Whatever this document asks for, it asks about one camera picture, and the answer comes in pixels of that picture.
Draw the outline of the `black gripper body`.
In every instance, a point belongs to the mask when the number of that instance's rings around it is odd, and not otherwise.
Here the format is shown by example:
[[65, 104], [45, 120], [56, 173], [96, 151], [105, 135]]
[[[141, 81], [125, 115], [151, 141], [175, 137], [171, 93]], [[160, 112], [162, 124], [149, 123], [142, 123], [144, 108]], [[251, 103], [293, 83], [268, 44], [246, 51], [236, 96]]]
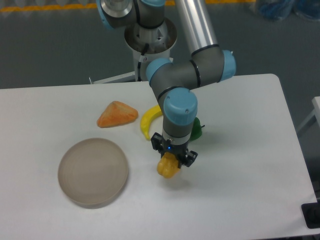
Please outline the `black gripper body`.
[[165, 153], [173, 154], [177, 160], [185, 160], [187, 158], [188, 144], [190, 140], [191, 134], [189, 133], [183, 137], [172, 137], [168, 134], [163, 134], [161, 136], [161, 146], [160, 150], [161, 158], [165, 155]]

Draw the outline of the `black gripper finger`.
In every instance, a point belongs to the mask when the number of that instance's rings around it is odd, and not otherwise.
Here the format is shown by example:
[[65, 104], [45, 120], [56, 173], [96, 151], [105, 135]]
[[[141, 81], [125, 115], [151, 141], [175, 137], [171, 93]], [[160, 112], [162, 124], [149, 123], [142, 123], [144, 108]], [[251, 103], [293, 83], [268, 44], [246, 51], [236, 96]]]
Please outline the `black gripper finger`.
[[183, 153], [177, 154], [178, 168], [181, 168], [182, 166], [190, 167], [195, 162], [197, 156], [198, 153], [193, 150], [186, 150]]
[[152, 148], [157, 151], [161, 157], [164, 155], [163, 137], [161, 134], [155, 132], [150, 139]]

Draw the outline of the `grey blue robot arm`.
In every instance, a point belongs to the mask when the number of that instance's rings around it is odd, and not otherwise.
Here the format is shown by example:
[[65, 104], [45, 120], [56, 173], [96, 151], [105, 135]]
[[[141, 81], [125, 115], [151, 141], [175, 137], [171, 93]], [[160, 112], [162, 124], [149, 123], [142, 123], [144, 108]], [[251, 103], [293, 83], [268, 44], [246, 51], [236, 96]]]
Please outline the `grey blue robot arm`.
[[177, 0], [191, 59], [174, 64], [170, 50], [177, 41], [175, 25], [165, 17], [163, 0], [98, 0], [97, 10], [107, 29], [124, 27], [132, 50], [136, 81], [147, 81], [163, 114], [162, 132], [151, 138], [162, 156], [173, 154], [178, 166], [191, 166], [197, 158], [188, 144], [198, 111], [193, 89], [232, 78], [236, 61], [220, 48], [203, 0]]

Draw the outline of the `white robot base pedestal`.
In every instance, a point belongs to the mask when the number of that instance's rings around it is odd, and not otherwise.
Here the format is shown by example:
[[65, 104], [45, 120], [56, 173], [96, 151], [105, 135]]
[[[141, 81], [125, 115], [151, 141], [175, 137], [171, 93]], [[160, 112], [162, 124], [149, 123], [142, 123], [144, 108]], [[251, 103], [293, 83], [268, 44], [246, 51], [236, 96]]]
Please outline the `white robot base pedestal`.
[[91, 84], [147, 81], [146, 69], [152, 61], [158, 58], [173, 61], [170, 52], [177, 41], [177, 29], [168, 18], [164, 18], [163, 23], [153, 29], [144, 28], [136, 23], [125, 28], [124, 39], [132, 51], [134, 71], [96, 80]]

